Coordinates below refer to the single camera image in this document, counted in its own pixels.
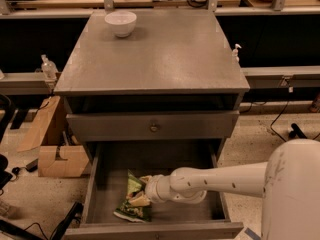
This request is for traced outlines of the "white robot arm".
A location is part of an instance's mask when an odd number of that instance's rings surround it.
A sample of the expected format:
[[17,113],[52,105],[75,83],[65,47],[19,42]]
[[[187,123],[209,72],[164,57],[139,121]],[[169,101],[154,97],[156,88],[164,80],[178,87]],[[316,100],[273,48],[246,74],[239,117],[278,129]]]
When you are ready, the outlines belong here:
[[320,142],[288,141],[266,162],[213,169],[180,167],[148,176],[134,206],[198,204],[209,191],[260,197],[261,240],[320,240]]

